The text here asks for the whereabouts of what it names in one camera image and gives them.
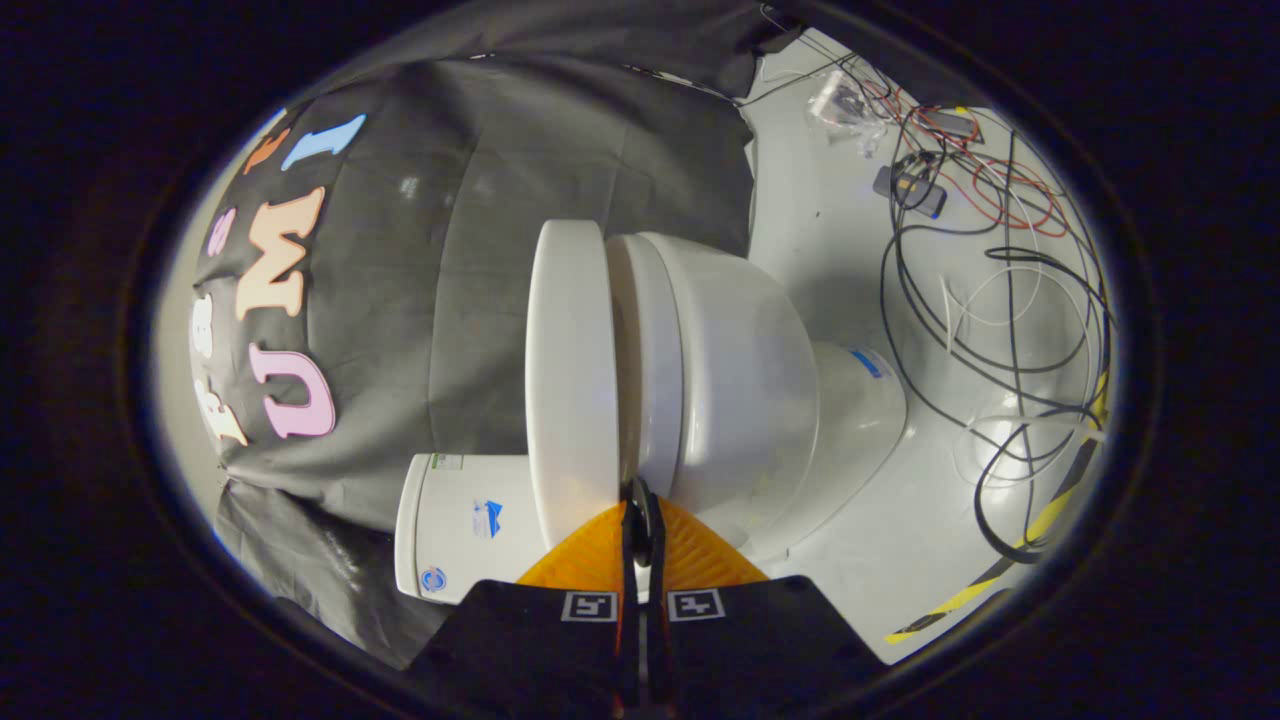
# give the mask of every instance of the yellow and black tape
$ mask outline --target yellow and black tape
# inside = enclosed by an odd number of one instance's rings
[[[1062,509],[1066,507],[1066,503],[1070,501],[1075,488],[1079,487],[1080,478],[1084,477],[1084,470],[1089,466],[1089,460],[1093,459],[1093,451],[1097,450],[1097,441],[1088,439],[1080,446],[1080,450],[1076,451],[1075,460],[1071,461],[1071,468],[1068,469],[1066,477],[1062,479],[1062,484],[1059,486],[1057,492],[1053,493],[1053,500],[1044,506],[1044,510],[1041,510],[1039,515],[1036,516],[1036,521],[1027,529],[1028,539],[1034,541],[1042,537],[1046,532],[1048,532],[1053,520],[1062,514]],[[1021,547],[1025,547],[1025,543],[1019,544],[1019,548]],[[946,618],[951,612],[955,612],[956,610],[973,602],[974,598],[980,596],[1012,566],[1012,560],[1001,557],[995,565],[988,568],[986,573],[979,575],[977,580],[969,583],[968,587],[952,596],[951,600],[947,600],[942,605],[933,609],[932,612],[922,616],[919,620],[911,623],[901,630],[890,633],[884,637],[884,642],[888,644],[897,644]]]

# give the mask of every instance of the blue letter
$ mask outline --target blue letter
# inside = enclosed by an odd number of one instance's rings
[[[319,133],[306,133],[300,140],[298,143],[289,150],[289,155],[284,159],[284,164],[280,165],[280,170],[288,170],[289,165],[297,163],[303,158],[310,158],[317,152],[324,152],[325,150],[337,155],[342,152],[344,147],[351,142],[351,138],[356,137],[360,131],[360,126],[365,124],[365,118],[369,115],[356,115],[351,122],[340,124],[335,128],[329,128]]]

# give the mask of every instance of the black fabric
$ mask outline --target black fabric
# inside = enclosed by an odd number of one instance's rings
[[[745,97],[755,47],[781,33],[750,0],[474,0],[406,29],[312,91],[390,63],[550,53],[662,70]]]
[[[358,114],[337,156],[280,170],[306,133]],[[525,314],[543,222],[594,219],[605,236],[657,231],[745,255],[751,135],[710,95],[556,55],[364,73],[289,108],[269,135],[285,128],[270,158],[237,173],[214,215],[237,209],[225,249],[197,263],[214,355],[193,351],[193,373],[250,441],[216,441],[232,479],[216,527],[271,593],[402,666],[448,610],[396,591],[385,533],[415,454],[526,452]],[[253,214],[315,187],[325,199],[300,241],[301,311],[237,320],[238,278],[261,255],[248,242]],[[332,433],[276,436],[264,398],[308,395],[289,377],[259,383],[250,343],[316,364]]]
[[[288,493],[232,480],[214,529],[266,592],[396,669],[412,662],[452,611],[396,589],[390,536]]]

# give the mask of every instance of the toilet lid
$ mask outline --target toilet lid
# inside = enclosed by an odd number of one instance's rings
[[[605,245],[618,363],[622,477],[667,497],[680,455],[684,366],[667,266],[643,236]]]
[[[604,238],[591,220],[548,220],[525,334],[525,420],[547,548],[618,502],[618,386]]]

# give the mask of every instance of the toilet bowl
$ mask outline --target toilet bowl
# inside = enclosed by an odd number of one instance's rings
[[[888,364],[812,342],[762,269],[659,233],[605,242],[590,220],[543,225],[525,405],[527,456],[415,456],[402,592],[456,603],[516,580],[631,477],[767,565],[870,479],[906,419]]]

